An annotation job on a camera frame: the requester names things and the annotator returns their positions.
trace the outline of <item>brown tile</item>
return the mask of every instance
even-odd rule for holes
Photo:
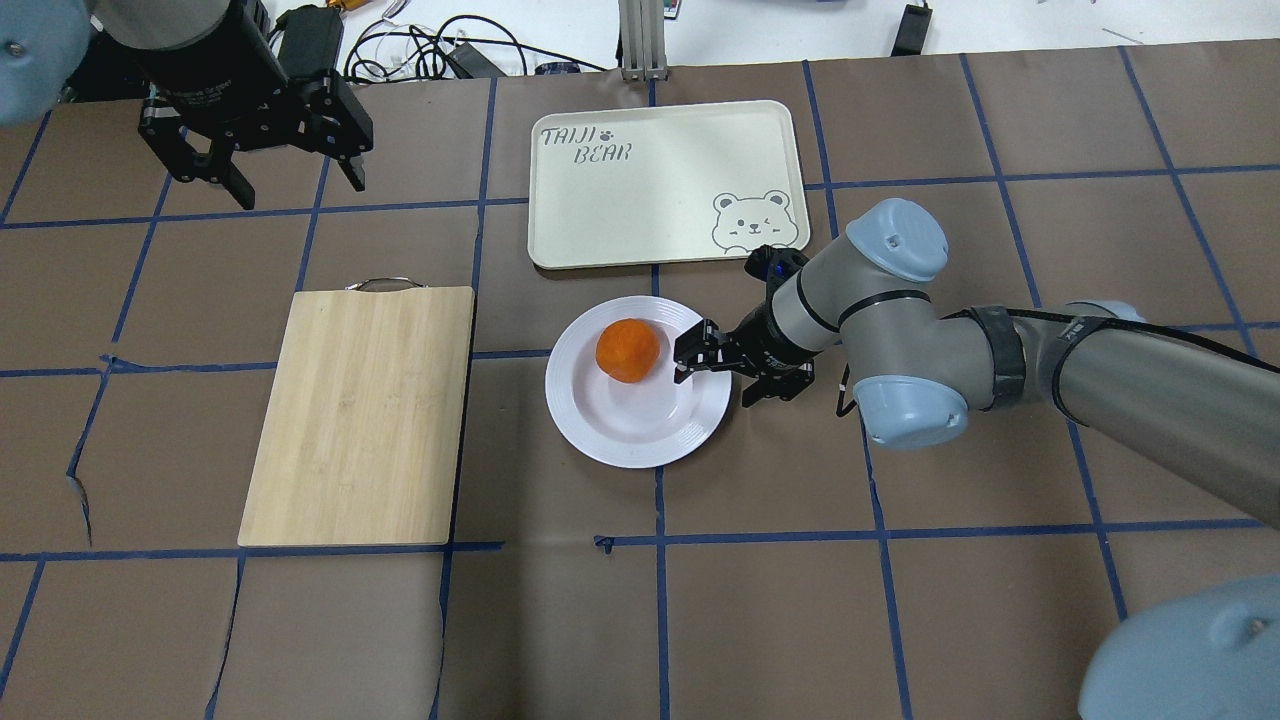
[[[832,181],[992,173],[955,55],[824,60],[812,70]]]
[[[1280,328],[1270,331],[1251,331],[1253,346],[1258,348],[1258,357],[1280,365]]]
[[[8,222],[148,217],[165,169],[138,137],[137,100],[59,105]]]
[[[0,564],[0,647],[9,651],[9,642],[27,602],[35,562]]]
[[[50,562],[0,717],[200,717],[234,593],[229,559]]]
[[[1116,625],[1092,534],[893,541],[916,717],[1075,717]]]
[[[959,438],[924,450],[872,447],[891,528],[1091,521],[1065,420],[1046,404],[972,413]]]
[[[111,345],[146,224],[4,231],[0,368],[88,368]]]
[[[822,182],[822,158],[800,63],[673,68],[659,82],[659,105],[777,100],[791,110],[804,182]]]
[[[628,83],[613,72],[503,78],[493,115],[489,197],[529,196],[529,133],[543,117],[648,104],[646,83]]]
[[[804,254],[813,258],[831,245],[827,197],[820,190],[805,193],[813,238]],[[742,270],[742,260],[668,263],[659,269],[659,295],[689,306],[732,329],[744,315],[764,301],[764,284]]]
[[[475,348],[552,347],[570,323],[600,302],[649,295],[649,265],[540,270],[529,259],[529,208],[489,208],[480,263]]]
[[[0,380],[0,552],[86,548],[67,465],[97,386],[93,375]]]
[[[271,378],[113,375],[79,462],[95,550],[236,547]]]
[[[302,288],[342,290],[389,277],[471,284],[475,240],[475,208],[326,213],[316,223]]]
[[[1280,42],[1130,47],[1178,167],[1280,163]]]
[[[454,555],[440,719],[657,717],[655,597],[649,547]]]
[[[1183,187],[1244,319],[1280,320],[1280,173],[1183,176]]]
[[[1030,307],[1018,246],[995,183],[837,190],[841,231],[888,197],[918,202],[947,236],[951,247],[947,266],[929,283],[929,297],[940,315],[969,305]]]
[[[192,147],[201,152],[209,150],[209,141],[195,133],[188,141]],[[232,161],[253,186],[255,210],[288,210],[311,208],[315,204],[320,165],[324,164],[323,155],[284,146],[253,152],[237,152]],[[330,167],[329,170],[332,182],[347,182],[338,165]],[[230,193],[224,187],[193,181],[170,183],[161,213],[164,215],[186,215],[237,213],[239,210],[239,204],[232,200]]]
[[[426,717],[442,555],[252,557],[218,717]]]
[[[275,360],[307,218],[160,223],[116,354],[147,365]]]
[[[1280,533],[1271,528],[1111,533],[1110,538],[1130,615],[1231,580],[1280,573]]]
[[[1244,512],[1091,430],[1080,429],[1093,492],[1108,523],[1244,518]]]
[[[356,97],[374,119],[374,150],[365,155],[369,190],[356,192],[330,164],[325,206],[479,196],[489,81],[375,85]]]
[[[547,410],[547,360],[476,360],[456,533],[466,541],[577,542],[654,532],[653,470],[579,452]]]
[[[22,172],[22,164],[27,161],[31,141],[38,128],[40,120],[0,128],[0,213],[9,201],[9,192]]]
[[[817,382],[791,402],[744,410],[735,395],[707,443],[666,469],[667,532],[874,527],[858,423],[832,413],[844,365],[838,351],[820,355]]]
[[[1124,300],[1152,323],[1230,323],[1167,177],[1016,182],[1009,193],[1046,306]]]
[[[1007,174],[1162,168],[1114,47],[969,58]]]
[[[874,542],[667,550],[681,717],[897,717]]]

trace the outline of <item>white floor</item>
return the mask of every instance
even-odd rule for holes
[[[343,58],[390,1],[374,0],[348,14]],[[297,4],[266,0],[275,12]],[[667,60],[714,65],[884,56],[905,4],[684,0],[678,19],[666,23]],[[1280,0],[932,0],[931,6],[925,53],[933,54],[1280,37]],[[616,0],[410,0],[397,22],[435,28],[460,13],[493,18],[521,42],[616,65]],[[474,37],[500,37],[474,22],[451,29],[460,27]],[[378,58],[393,63],[404,53],[404,42],[388,40]],[[513,51],[486,47],[485,53],[503,70],[520,72]]]

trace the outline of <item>orange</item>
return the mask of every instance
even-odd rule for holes
[[[637,383],[658,364],[658,333],[649,323],[627,318],[600,333],[595,364],[618,382]]]

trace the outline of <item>cutting board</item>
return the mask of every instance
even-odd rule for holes
[[[470,287],[293,296],[239,544],[448,541]]]

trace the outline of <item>metal handle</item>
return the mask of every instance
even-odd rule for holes
[[[406,283],[410,287],[429,287],[429,286],[425,286],[425,284],[422,284],[422,283],[420,283],[420,282],[417,282],[415,279],[411,279],[411,278],[369,278],[367,281],[364,281],[364,282],[358,282],[358,283],[355,283],[355,284],[348,284],[343,290],[366,291],[366,288],[369,288],[369,286],[376,284],[376,283]],[[407,290],[407,288],[402,287],[402,288],[397,288],[397,290]],[[367,292],[381,292],[381,291],[367,290]]]

